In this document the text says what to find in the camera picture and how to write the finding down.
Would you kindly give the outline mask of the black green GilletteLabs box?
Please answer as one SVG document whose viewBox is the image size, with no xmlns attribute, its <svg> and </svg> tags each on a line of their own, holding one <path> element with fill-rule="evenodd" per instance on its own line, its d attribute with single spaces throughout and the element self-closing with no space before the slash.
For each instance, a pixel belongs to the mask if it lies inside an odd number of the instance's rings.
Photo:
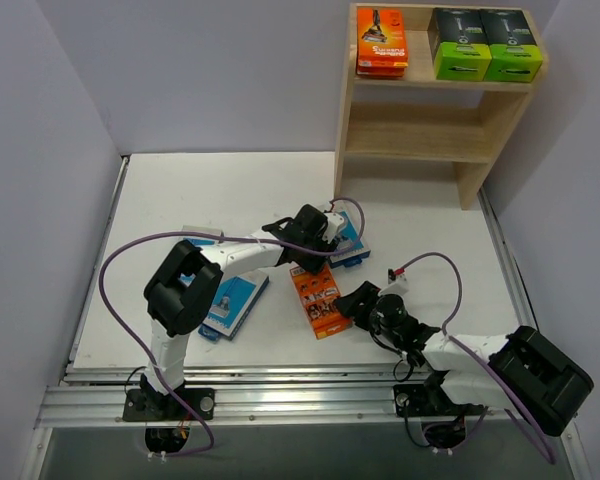
<svg viewBox="0 0 600 480">
<path fill-rule="evenodd" d="M 543 55 L 523 11 L 481 9 L 480 18 L 491 53 L 484 80 L 531 83 Z"/>
<path fill-rule="evenodd" d="M 484 80 L 492 55 L 478 9 L 434 8 L 428 35 L 437 80 Z"/>
</svg>

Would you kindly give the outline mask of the orange Gillette Fusion5 box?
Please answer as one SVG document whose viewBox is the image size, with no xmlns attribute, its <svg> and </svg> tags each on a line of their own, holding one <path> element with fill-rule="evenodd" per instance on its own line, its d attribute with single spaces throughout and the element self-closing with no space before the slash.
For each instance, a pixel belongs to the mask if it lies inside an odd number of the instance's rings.
<svg viewBox="0 0 600 480">
<path fill-rule="evenodd" d="M 408 66 L 409 52 L 402 12 L 358 7 L 357 66 Z"/>
</svg>

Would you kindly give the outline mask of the orange styler box back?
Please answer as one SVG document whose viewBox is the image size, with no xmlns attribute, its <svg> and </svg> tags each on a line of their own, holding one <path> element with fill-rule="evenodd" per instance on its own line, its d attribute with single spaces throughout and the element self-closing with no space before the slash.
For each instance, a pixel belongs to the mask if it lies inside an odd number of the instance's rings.
<svg viewBox="0 0 600 480">
<path fill-rule="evenodd" d="M 290 276 L 299 301 L 317 340 L 321 340 L 352 326 L 352 321 L 339 313 L 335 301 L 340 290 L 328 264 L 318 274 L 311 274 L 300 266 L 290 269 Z"/>
</svg>

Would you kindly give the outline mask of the orange styler box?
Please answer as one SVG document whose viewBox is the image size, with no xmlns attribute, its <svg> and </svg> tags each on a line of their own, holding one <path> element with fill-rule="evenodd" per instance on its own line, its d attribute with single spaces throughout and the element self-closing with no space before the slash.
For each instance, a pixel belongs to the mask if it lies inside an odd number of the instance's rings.
<svg viewBox="0 0 600 480">
<path fill-rule="evenodd" d="M 299 301 L 317 340 L 321 340 L 352 326 L 352 321 L 339 313 L 335 301 L 340 290 L 328 264 L 318 274 L 311 274 L 300 266 L 290 269 L 290 276 Z"/>
<path fill-rule="evenodd" d="M 356 67 L 356 74 L 362 78 L 371 79 L 399 79 L 405 74 L 405 66 L 361 66 Z"/>
</svg>

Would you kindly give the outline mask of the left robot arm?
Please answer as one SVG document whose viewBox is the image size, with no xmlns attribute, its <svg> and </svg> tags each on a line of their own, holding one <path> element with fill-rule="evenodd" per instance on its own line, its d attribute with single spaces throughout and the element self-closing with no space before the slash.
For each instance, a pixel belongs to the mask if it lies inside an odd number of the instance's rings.
<svg viewBox="0 0 600 480">
<path fill-rule="evenodd" d="M 347 221 L 306 204 L 295 217 L 262 226 L 246 238 L 198 247 L 177 242 L 146 285 L 152 319 L 150 365 L 141 380 L 145 405 L 159 419 L 182 405 L 184 359 L 190 334 L 207 317 L 220 285 L 259 269 L 295 263 L 317 274 L 337 248 Z"/>
</svg>

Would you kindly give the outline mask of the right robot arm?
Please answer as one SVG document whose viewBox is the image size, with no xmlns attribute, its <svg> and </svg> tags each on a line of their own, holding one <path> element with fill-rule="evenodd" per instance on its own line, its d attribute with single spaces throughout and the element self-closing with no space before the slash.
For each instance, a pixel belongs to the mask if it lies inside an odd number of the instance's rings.
<svg viewBox="0 0 600 480">
<path fill-rule="evenodd" d="M 365 282 L 334 302 L 381 348 L 412 368 L 426 366 L 424 400 L 435 412 L 475 405 L 517 412 L 533 428 L 560 436 L 592 393 L 592 377 L 538 330 L 452 335 L 406 309 L 390 288 Z"/>
</svg>

